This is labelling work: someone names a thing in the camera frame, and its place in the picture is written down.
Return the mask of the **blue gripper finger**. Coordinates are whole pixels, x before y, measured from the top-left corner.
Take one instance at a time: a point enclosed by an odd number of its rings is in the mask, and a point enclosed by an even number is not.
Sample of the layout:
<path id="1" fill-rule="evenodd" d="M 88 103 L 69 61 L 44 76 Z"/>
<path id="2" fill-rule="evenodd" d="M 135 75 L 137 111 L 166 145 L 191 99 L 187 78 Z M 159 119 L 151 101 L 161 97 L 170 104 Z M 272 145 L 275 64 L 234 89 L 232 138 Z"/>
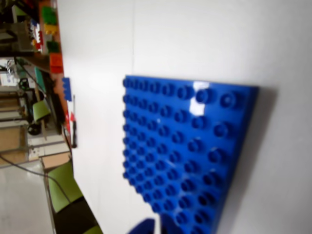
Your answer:
<path id="1" fill-rule="evenodd" d="M 155 220 L 153 218 L 147 218 L 135 227 L 133 227 L 128 234 L 154 234 Z"/>

